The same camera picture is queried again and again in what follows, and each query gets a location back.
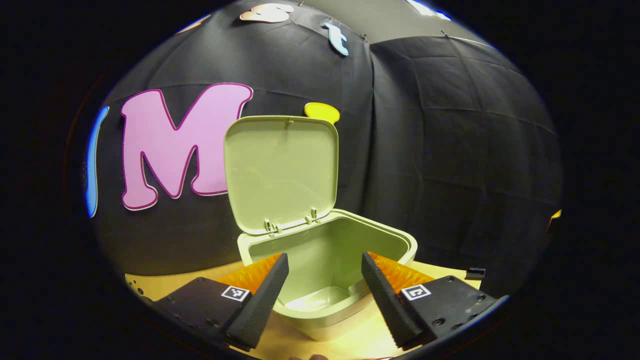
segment letter m cutout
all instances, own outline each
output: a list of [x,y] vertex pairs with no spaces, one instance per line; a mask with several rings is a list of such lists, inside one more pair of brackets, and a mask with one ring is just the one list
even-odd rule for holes
[[162,91],[131,97],[121,110],[125,118],[122,204],[129,210],[142,210],[157,203],[158,192],[145,178],[145,161],[164,191],[178,199],[194,152],[198,174],[191,181],[193,192],[204,196],[227,192],[225,133],[252,97],[253,90],[246,85],[212,85],[200,94],[178,127],[173,125]]

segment blue cutout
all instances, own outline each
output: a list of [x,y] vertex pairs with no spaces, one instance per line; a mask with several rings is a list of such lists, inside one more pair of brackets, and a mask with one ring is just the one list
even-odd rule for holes
[[342,41],[347,42],[347,38],[344,37],[344,35],[340,31],[340,28],[335,25],[331,25],[328,22],[325,22],[324,26],[329,29],[329,41],[331,42],[331,45],[333,45],[333,47],[338,50],[340,54],[347,56],[349,54],[349,51],[344,46],[342,46]]
[[109,113],[109,106],[105,106],[100,110],[98,119],[93,125],[93,131],[91,131],[91,137],[89,139],[89,149],[86,154],[86,208],[89,211],[89,217],[92,218],[98,210],[98,178],[95,169],[95,155],[98,146],[98,133],[100,132],[100,125],[105,117]]

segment black fabric backdrop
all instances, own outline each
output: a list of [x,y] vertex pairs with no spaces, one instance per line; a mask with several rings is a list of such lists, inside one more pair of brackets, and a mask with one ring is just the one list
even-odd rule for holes
[[[143,211],[120,200],[123,103],[160,89],[177,126],[204,88],[235,82],[254,90],[242,116],[303,115],[312,101],[340,111],[336,208],[408,231],[419,243],[417,261],[486,267],[483,290],[493,296],[516,290],[548,242],[544,230],[562,185],[554,127],[518,69],[468,40],[369,46],[304,6],[282,23],[238,20],[253,4],[232,4],[171,37],[104,101],[111,110],[97,145],[92,222],[114,264],[130,274],[167,275],[240,260],[241,231],[226,194],[202,197],[186,181],[179,199],[160,190],[157,204]],[[347,37],[349,56],[330,47],[326,21]],[[195,174],[194,157],[186,179]]]

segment bin lid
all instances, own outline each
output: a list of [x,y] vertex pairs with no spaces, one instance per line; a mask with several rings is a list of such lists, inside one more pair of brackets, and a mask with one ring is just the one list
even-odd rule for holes
[[333,209],[338,181],[338,131],[327,120],[251,116],[225,135],[225,177],[236,223],[262,235],[276,224],[288,229],[307,222],[316,209]]

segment wooden table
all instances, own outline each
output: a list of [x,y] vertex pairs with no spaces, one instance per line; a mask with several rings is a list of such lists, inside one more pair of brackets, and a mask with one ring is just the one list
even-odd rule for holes
[[[125,278],[136,293],[138,293],[137,289],[140,288],[143,290],[144,296],[156,301],[197,277],[202,276],[215,280],[242,267],[242,262],[238,261],[237,263],[188,274],[168,276],[125,274]],[[453,275],[464,280],[466,276],[466,271],[464,270],[443,268],[417,261],[414,261],[411,267],[436,279]],[[481,281],[464,281],[476,289],[480,288]],[[363,321],[356,325],[353,330],[335,340],[318,342],[308,338],[284,322],[278,314],[272,313],[256,349],[251,352],[234,349],[265,360],[288,360],[290,356],[307,360],[313,354],[322,354],[329,360],[364,360],[398,356],[410,351],[403,351],[396,347],[382,314],[375,303],[369,304],[354,316],[360,316]]]

